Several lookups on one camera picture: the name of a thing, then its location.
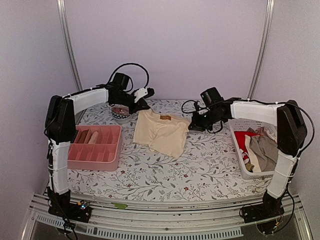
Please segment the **cream garment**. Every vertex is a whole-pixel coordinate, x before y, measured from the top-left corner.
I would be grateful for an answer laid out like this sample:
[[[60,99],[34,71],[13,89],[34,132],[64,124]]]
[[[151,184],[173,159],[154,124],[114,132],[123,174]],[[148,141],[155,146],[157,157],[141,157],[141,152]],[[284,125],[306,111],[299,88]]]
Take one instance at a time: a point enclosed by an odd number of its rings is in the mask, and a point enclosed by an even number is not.
[[[190,123],[190,120],[176,115],[161,114],[152,109],[141,110],[133,142],[177,159],[184,152]]]

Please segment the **cream underwear navy trim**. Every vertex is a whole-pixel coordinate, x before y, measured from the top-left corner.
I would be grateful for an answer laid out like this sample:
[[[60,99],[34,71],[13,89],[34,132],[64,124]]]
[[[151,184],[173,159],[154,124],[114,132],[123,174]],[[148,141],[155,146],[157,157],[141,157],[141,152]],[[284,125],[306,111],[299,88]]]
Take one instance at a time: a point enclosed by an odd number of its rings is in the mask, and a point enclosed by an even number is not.
[[[99,135],[99,133],[97,131],[93,132],[89,141],[88,141],[88,144],[95,144],[97,141],[98,135]]]

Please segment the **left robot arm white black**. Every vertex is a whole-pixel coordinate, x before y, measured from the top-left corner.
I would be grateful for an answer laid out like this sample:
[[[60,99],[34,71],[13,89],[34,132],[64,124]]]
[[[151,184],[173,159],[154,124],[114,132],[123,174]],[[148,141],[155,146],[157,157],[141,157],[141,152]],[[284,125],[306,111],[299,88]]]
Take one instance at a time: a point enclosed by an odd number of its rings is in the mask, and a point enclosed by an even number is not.
[[[126,84],[127,80],[116,73],[115,77],[105,84],[66,96],[51,97],[44,135],[48,139],[49,187],[55,194],[63,195],[69,192],[67,158],[71,140],[76,133],[76,114],[104,103],[126,106],[130,114],[149,109],[146,99],[155,94],[154,89],[144,86],[128,93]]]

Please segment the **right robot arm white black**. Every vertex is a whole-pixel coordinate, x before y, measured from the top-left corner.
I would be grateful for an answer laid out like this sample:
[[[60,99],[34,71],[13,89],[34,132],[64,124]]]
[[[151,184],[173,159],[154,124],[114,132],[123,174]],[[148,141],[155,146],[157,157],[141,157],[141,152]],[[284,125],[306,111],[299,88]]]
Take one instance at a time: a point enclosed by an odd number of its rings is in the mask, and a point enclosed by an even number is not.
[[[223,124],[228,120],[250,120],[276,127],[277,162],[270,184],[263,195],[263,203],[258,213],[269,218],[278,210],[283,195],[294,176],[302,152],[308,147],[304,144],[307,126],[303,119],[306,112],[296,101],[261,102],[253,99],[232,97],[224,99],[216,87],[206,89],[200,94],[205,112],[197,102],[194,103],[191,131],[213,132],[215,123]]]

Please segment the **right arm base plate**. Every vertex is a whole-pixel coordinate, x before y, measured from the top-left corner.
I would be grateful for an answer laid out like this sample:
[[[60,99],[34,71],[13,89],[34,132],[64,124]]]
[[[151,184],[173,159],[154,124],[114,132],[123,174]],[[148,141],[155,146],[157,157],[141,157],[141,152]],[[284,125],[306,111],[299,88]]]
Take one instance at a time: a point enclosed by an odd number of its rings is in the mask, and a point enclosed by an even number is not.
[[[245,204],[239,210],[239,216],[245,223],[252,223],[269,218],[282,217],[285,213],[282,204]]]

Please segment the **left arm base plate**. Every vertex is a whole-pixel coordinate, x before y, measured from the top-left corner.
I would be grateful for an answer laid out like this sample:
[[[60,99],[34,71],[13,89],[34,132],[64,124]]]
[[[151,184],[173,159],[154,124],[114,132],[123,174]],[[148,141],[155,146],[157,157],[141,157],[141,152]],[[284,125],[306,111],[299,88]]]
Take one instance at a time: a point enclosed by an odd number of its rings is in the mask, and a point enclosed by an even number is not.
[[[48,209],[48,213],[65,220],[88,223],[92,215],[92,210],[93,209],[90,206],[83,208],[82,205],[78,205],[77,203],[52,202]]]

